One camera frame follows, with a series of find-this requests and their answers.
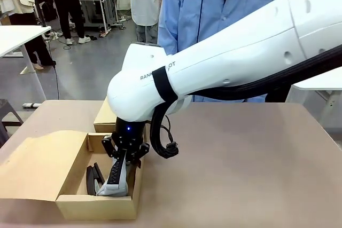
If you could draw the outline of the grey CAMPUS pencil case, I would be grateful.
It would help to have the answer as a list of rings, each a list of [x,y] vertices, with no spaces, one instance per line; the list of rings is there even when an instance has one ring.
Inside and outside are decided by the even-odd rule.
[[[126,155],[113,158],[108,179],[97,192],[97,196],[123,197],[128,195]]]

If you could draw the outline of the white side table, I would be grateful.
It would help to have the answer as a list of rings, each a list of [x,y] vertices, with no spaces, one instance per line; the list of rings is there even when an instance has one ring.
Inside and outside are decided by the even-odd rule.
[[[43,91],[42,85],[38,79],[36,70],[27,53],[25,43],[30,40],[42,36],[47,31],[51,30],[50,26],[33,26],[33,25],[0,25],[0,57],[5,56],[13,50],[19,49],[24,57],[26,66],[28,67],[28,74],[33,80],[37,95],[39,97],[39,103],[46,101],[46,96]]]

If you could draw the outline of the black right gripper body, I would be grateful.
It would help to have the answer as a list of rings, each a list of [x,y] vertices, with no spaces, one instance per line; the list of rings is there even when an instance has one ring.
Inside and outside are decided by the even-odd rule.
[[[117,117],[112,140],[118,152],[126,152],[126,158],[131,159],[131,154],[144,143],[144,129],[145,122],[128,122]]]

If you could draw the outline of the person in blue shirt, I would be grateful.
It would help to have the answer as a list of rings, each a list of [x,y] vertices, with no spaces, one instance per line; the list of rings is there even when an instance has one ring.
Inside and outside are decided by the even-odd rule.
[[[174,55],[274,0],[162,0],[158,44]]]

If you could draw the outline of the person in white shirt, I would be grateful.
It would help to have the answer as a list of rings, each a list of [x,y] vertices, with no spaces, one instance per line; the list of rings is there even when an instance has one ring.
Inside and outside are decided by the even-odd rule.
[[[161,0],[130,0],[139,42],[157,44],[160,7]]]

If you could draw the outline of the white table with grey legs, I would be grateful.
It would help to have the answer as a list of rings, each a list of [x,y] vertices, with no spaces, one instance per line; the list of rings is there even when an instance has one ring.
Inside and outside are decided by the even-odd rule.
[[[342,133],[342,67],[290,87],[286,103],[302,105],[330,133]]]

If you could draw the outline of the large open cardboard box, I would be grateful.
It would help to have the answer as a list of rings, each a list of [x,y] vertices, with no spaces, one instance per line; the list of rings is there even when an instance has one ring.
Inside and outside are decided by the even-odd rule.
[[[50,201],[66,220],[135,219],[141,168],[128,175],[126,196],[87,193],[86,169],[96,163],[107,178],[112,167],[101,142],[104,137],[103,133],[57,131],[25,139],[0,165],[0,199]]]

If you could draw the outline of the small cardboard box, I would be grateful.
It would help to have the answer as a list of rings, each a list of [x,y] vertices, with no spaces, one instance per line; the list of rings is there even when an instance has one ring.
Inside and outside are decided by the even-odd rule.
[[[116,115],[112,112],[107,98],[94,120],[94,128],[97,133],[112,133],[115,130]]]

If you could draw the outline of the person in black clothes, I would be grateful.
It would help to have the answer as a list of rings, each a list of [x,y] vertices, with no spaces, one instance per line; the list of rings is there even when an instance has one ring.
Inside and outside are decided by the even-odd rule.
[[[76,33],[78,35],[78,43],[85,44],[85,43],[90,42],[91,38],[88,36],[85,36],[85,32],[84,32],[80,1],[79,0],[54,0],[54,2],[57,8],[61,31],[66,40],[66,44],[67,45],[73,44],[73,39],[72,39],[70,28],[69,28],[69,15],[71,15],[75,24]]]

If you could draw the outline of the black stapler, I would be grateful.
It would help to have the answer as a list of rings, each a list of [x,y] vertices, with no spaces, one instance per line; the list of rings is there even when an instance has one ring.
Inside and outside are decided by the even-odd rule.
[[[105,183],[105,179],[97,162],[95,162],[93,166],[87,167],[85,177],[87,194],[96,196],[99,189]]]

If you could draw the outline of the background workbench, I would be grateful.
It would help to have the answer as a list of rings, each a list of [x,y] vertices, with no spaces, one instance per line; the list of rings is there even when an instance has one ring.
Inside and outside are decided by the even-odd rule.
[[[123,29],[125,19],[120,19],[116,0],[79,0],[84,17],[84,26],[103,30],[105,37],[112,27]]]

